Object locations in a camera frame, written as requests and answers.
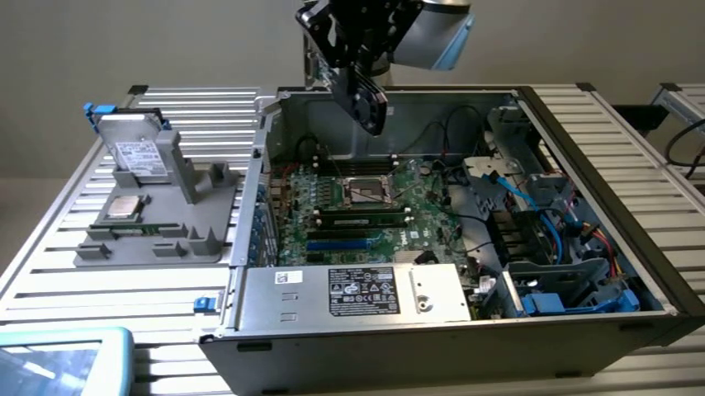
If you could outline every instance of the barcode sticker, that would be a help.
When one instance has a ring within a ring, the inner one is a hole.
[[[125,165],[135,176],[167,175],[167,167],[165,167],[155,142],[117,142],[115,147]]]
[[[280,271],[274,273],[274,283],[277,285],[285,285],[288,283],[301,283],[304,281],[304,271]]]

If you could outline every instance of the motherboard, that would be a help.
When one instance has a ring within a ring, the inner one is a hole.
[[[346,163],[334,166],[301,165],[276,180],[280,266],[465,261],[460,224],[429,199],[432,163],[416,158],[354,176]]]

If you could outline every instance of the aluminum extrusion table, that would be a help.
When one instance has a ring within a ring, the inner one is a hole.
[[[705,198],[597,94],[575,85],[535,86],[627,208],[705,300]],[[133,106],[161,107],[195,163],[229,161],[245,170],[256,136],[258,88],[150,88]],[[115,181],[114,160],[94,144],[0,279],[0,321],[9,331],[121,325],[135,335],[133,394],[230,394],[193,343],[193,301],[229,281],[229,257],[167,269],[77,268],[71,250],[86,237]],[[240,195],[229,240],[238,223]],[[402,389],[376,394],[705,394],[705,328],[672,346],[637,350],[593,378]]]

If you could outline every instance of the sticker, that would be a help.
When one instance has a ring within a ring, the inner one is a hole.
[[[390,266],[330,269],[329,286],[333,316],[400,313],[400,295]]]
[[[484,293],[484,294],[489,293],[489,291],[495,287],[495,283],[496,282],[497,282],[497,280],[492,276],[489,276],[489,275],[481,276],[481,279],[480,279],[481,287],[479,288],[480,292]]]
[[[284,272],[274,273],[274,283],[277,285],[285,285],[288,283],[301,283],[304,281],[305,281],[304,271],[284,271]]]
[[[155,142],[117,142],[115,147],[125,165],[135,176],[167,175],[167,168],[162,162]]]

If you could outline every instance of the white wall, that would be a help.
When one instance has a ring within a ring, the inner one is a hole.
[[[91,144],[81,106],[154,86],[301,84],[298,0],[3,0],[0,177],[67,177]],[[645,101],[705,81],[703,0],[476,0],[451,73],[397,83],[591,81]]]

